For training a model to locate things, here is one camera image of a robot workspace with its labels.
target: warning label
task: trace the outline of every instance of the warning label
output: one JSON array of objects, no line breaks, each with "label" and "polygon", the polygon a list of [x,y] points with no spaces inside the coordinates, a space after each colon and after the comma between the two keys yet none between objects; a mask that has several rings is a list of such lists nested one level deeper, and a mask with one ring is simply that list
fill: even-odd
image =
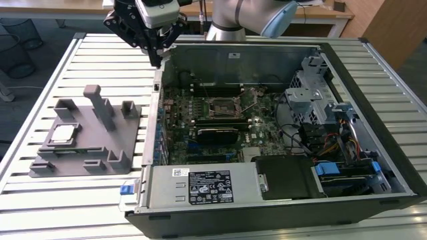
[{"label": "warning label", "polygon": [[232,203],[233,188],[229,171],[189,172],[188,193],[191,205]]}]

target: cpu socket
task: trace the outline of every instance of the cpu socket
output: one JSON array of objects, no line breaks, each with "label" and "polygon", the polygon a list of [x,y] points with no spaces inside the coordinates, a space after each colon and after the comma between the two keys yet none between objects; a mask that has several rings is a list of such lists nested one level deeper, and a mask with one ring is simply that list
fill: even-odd
[{"label": "cpu socket", "polygon": [[208,116],[211,119],[239,119],[240,105],[235,98],[211,98],[208,100]]}]

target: wire mesh trash bin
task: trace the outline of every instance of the wire mesh trash bin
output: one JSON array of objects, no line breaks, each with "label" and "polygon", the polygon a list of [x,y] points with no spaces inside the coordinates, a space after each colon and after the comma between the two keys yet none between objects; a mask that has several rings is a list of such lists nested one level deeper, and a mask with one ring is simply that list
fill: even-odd
[{"label": "wire mesh trash bin", "polygon": [[0,18],[0,25],[3,25],[9,34],[19,36],[20,44],[27,50],[36,49],[43,45],[43,40],[31,19]]},{"label": "wire mesh trash bin", "polygon": [[12,79],[24,78],[36,70],[20,38],[12,34],[0,34],[0,70]]}]

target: metal aluminum table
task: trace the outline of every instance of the metal aluminum table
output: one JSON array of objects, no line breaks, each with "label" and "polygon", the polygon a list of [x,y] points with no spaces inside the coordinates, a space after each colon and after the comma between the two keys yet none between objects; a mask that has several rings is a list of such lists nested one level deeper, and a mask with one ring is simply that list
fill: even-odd
[{"label": "metal aluminum table", "polygon": [[[183,36],[185,40],[200,40]],[[251,41],[265,41],[251,37]],[[371,45],[358,39],[281,38],[284,41],[330,42],[362,91],[388,127],[419,174],[427,180],[427,108]],[[0,239],[108,239],[143,240],[143,233],[119,211],[119,187],[136,179],[148,120],[155,71],[139,49],[113,34],[75,38],[36,101],[28,118],[0,163]],[[87,84],[103,87],[111,104],[132,100],[143,105],[132,172],[127,175],[31,178],[27,174],[36,151],[48,134],[57,99],[83,97]],[[346,99],[344,91],[338,91]],[[132,198],[124,207],[135,204]],[[273,231],[233,233],[187,239],[427,239],[427,207],[415,205],[387,211],[350,225],[317,226]]]}]

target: blue latch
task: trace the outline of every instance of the blue latch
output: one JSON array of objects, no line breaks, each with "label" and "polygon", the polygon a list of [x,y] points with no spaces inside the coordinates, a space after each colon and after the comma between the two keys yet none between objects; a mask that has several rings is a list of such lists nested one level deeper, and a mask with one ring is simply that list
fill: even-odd
[{"label": "blue latch", "polygon": [[235,155],[233,153],[227,153],[225,154],[225,161],[227,162],[229,161],[229,159],[232,158],[233,155]]},{"label": "blue latch", "polygon": [[382,171],[382,166],[380,166],[379,162],[374,161],[371,164],[372,164],[375,172],[379,173]]},{"label": "blue latch", "polygon": [[317,173],[317,176],[328,174],[340,174],[340,170],[335,162],[321,162],[313,167],[313,169]]},{"label": "blue latch", "polygon": [[133,185],[120,186],[120,195],[132,195],[133,194]]}]

